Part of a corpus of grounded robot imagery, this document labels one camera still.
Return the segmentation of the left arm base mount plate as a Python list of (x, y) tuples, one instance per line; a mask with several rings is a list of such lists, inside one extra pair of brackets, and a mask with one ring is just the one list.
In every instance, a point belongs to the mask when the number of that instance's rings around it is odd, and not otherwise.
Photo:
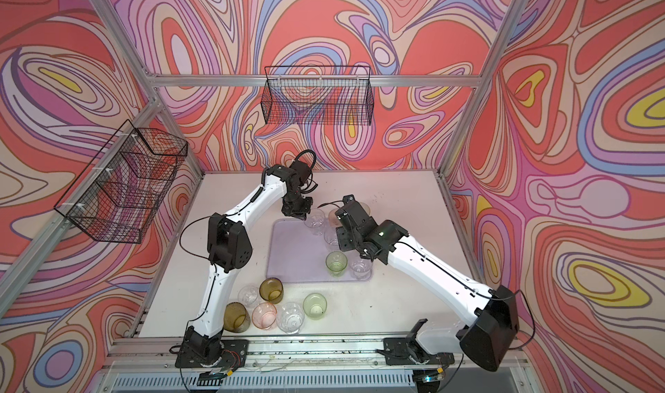
[(222, 368), (237, 370), (246, 363), (247, 339), (205, 339), (185, 341), (178, 352), (175, 367), (179, 369)]

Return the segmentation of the clear textured glass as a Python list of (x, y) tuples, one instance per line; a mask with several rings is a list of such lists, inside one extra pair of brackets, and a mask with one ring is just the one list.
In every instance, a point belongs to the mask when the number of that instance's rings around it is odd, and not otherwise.
[(326, 227), (324, 234), (324, 241), (327, 246), (332, 250), (339, 250), (339, 240), (337, 236), (337, 230), (334, 227)]

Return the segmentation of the pale green dimpled cup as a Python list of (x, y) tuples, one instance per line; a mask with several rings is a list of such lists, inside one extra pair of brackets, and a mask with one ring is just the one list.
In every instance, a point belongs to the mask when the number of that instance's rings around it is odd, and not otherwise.
[(370, 214), (372, 213), (372, 211), (371, 211), (371, 208), (369, 207), (369, 205), (366, 204), (365, 202), (360, 202), (360, 206), (361, 206), (362, 209), (365, 211), (365, 213), (367, 213), (367, 214), (370, 216)]

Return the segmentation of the olive brown glass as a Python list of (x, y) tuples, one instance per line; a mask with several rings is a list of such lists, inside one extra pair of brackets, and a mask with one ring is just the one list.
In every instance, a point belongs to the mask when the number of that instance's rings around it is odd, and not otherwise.
[(266, 302), (279, 304), (284, 296), (282, 281), (274, 277), (267, 278), (259, 286), (259, 295)]

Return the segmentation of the pink dimpled cup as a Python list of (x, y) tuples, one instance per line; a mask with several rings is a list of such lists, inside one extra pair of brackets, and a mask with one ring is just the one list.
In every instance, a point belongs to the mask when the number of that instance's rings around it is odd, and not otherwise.
[(336, 210), (332, 209), (328, 213), (328, 221), (329, 221), (330, 226), (333, 227), (333, 228), (337, 228), (337, 227), (341, 226), (341, 223), (340, 223), (339, 219), (337, 218), (335, 212), (336, 212)]

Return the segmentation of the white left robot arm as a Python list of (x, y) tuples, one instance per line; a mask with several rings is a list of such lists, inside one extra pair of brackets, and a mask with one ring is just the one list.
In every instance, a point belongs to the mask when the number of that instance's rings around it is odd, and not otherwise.
[(209, 276), (199, 312), (187, 321), (176, 367), (213, 367), (220, 362), (224, 311), (238, 272), (253, 254), (249, 230), (276, 202), (282, 204), (284, 216), (306, 220), (313, 205), (309, 194), (315, 189), (311, 165), (277, 164), (261, 173), (259, 185), (237, 206), (205, 218)]

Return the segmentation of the bright green glass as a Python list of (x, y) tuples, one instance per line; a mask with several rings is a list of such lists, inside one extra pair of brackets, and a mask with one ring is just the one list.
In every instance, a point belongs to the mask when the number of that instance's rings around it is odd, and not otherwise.
[(343, 252), (330, 252), (326, 258), (327, 271), (333, 277), (341, 277), (348, 266), (348, 259)]

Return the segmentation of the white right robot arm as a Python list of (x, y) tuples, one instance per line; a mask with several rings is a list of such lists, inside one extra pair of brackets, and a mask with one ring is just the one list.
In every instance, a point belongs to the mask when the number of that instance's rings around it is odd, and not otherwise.
[(499, 369), (520, 328), (516, 292), (493, 289), (458, 272), (398, 223), (376, 223), (353, 195), (343, 197), (335, 216), (341, 250), (396, 268), (430, 290), (462, 321), (455, 334), (462, 352), (483, 370)]

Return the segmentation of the clear faceted glass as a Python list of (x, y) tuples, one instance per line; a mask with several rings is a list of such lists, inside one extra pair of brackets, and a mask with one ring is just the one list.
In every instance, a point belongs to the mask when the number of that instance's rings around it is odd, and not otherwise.
[(372, 277), (372, 262), (360, 257), (353, 258), (349, 264), (349, 270), (355, 280), (369, 280)]

